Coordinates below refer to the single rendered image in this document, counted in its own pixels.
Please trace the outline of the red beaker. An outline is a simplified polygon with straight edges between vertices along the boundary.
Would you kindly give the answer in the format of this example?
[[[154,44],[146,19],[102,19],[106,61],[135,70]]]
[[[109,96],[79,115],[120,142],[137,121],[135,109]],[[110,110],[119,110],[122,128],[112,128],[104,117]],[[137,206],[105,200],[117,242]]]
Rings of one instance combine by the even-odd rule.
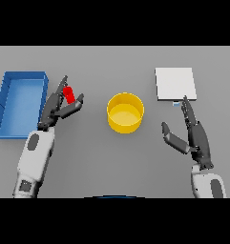
[[[68,104],[72,104],[75,101],[73,88],[70,86],[65,86],[63,88],[63,94],[67,100]]]

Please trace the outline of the yellow bowl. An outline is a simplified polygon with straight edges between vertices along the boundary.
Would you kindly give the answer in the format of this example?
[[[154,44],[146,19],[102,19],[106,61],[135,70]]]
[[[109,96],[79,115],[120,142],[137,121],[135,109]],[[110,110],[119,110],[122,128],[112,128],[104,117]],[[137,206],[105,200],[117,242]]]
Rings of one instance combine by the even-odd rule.
[[[123,92],[109,100],[106,111],[109,126],[115,132],[128,134],[139,128],[145,107],[138,96]]]

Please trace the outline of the pale square measuring scale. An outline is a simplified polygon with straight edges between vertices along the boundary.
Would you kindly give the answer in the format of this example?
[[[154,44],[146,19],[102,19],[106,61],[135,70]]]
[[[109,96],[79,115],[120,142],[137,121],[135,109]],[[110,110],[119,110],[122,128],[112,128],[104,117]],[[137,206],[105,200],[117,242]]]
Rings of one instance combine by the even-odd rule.
[[[179,103],[184,96],[197,100],[193,70],[191,68],[155,68],[157,100]]]

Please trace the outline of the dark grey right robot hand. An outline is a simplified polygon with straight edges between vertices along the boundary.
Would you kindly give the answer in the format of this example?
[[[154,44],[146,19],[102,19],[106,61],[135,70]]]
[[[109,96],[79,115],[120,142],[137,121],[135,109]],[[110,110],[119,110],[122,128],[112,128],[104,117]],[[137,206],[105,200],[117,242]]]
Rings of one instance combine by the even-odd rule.
[[[214,168],[207,134],[202,124],[196,119],[194,110],[187,96],[183,97],[181,110],[184,116],[185,126],[188,132],[188,141],[173,134],[167,123],[162,122],[162,134],[164,142],[180,153],[190,153],[192,159],[199,164],[200,170]]]

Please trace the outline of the blue tray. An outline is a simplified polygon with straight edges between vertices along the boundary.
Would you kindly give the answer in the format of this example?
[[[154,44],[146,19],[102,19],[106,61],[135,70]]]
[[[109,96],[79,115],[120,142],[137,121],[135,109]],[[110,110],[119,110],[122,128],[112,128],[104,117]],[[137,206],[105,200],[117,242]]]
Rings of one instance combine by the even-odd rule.
[[[37,129],[49,79],[44,71],[5,71],[0,87],[0,139],[27,139]]]

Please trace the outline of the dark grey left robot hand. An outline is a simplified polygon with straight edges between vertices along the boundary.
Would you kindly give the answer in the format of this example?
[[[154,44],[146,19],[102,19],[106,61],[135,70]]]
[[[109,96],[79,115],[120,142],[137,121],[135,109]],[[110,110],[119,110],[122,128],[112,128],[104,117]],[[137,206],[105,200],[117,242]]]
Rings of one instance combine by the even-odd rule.
[[[39,131],[47,132],[50,127],[54,127],[59,118],[65,119],[72,114],[81,110],[84,102],[84,94],[74,97],[75,101],[68,104],[63,94],[63,88],[69,86],[67,83],[68,76],[65,75],[60,81],[56,92],[53,92],[45,103],[40,121],[37,125]]]

